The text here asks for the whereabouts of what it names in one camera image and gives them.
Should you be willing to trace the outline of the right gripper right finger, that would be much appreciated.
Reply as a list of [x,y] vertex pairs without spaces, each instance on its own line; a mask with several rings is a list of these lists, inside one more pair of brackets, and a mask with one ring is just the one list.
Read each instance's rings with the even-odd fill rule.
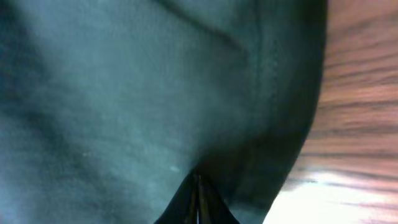
[[199,224],[239,224],[208,179],[197,175],[197,183]]

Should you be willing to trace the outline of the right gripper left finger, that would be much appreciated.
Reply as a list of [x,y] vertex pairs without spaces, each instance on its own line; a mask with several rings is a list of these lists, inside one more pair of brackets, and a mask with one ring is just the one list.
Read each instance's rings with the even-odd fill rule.
[[155,224],[197,224],[198,213],[197,176],[189,173]]

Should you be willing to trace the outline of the plain black t-shirt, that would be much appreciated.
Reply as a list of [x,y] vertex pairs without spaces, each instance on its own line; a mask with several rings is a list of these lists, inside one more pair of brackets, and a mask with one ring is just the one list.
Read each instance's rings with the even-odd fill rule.
[[321,0],[1,2],[1,222],[155,223],[189,173],[262,223],[306,140]]

